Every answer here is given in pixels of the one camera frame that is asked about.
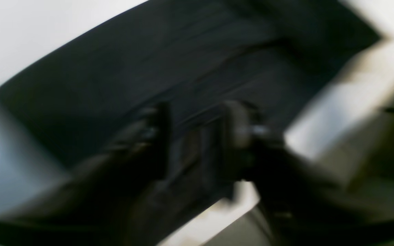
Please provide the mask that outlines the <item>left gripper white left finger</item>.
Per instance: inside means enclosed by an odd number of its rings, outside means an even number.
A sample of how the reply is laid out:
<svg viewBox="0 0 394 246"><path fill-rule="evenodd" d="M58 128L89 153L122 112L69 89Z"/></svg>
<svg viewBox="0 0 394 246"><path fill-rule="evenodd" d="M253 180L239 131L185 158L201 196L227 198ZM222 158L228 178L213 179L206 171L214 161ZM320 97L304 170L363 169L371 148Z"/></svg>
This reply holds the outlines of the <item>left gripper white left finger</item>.
<svg viewBox="0 0 394 246"><path fill-rule="evenodd" d="M168 103L145 108L71 180L0 215L0 246L130 246L135 204L166 174L170 133Z"/></svg>

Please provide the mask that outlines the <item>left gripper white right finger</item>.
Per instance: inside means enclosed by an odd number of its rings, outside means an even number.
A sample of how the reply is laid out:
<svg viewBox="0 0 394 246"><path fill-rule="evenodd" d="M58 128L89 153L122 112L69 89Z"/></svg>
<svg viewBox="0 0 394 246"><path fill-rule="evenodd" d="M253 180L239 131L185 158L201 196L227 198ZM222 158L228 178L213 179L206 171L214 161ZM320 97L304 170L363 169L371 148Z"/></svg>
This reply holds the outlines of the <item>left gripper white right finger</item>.
<svg viewBox="0 0 394 246"><path fill-rule="evenodd" d="M276 246L380 246L394 242L394 216L347 194L326 173L290 152L258 109L225 101L222 111L224 182L254 183Z"/></svg>

